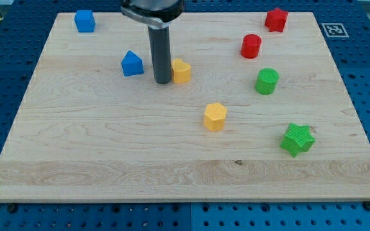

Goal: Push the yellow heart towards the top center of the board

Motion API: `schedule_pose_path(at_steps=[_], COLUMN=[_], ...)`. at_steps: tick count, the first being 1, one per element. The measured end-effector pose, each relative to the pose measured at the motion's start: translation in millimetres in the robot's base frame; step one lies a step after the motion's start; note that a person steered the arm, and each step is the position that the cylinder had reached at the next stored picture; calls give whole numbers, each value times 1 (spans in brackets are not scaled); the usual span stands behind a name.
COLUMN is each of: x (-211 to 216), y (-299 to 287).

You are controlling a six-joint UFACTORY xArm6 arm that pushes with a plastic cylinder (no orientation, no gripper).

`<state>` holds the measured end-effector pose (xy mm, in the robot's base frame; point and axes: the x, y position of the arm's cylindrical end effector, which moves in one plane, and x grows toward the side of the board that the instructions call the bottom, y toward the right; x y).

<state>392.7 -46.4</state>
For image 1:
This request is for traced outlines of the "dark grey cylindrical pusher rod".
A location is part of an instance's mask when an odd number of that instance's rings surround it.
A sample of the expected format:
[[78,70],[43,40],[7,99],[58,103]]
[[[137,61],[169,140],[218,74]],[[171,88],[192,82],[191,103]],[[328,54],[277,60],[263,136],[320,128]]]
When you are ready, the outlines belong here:
[[172,80],[172,71],[169,27],[155,29],[148,26],[148,36],[154,79],[159,84],[170,83]]

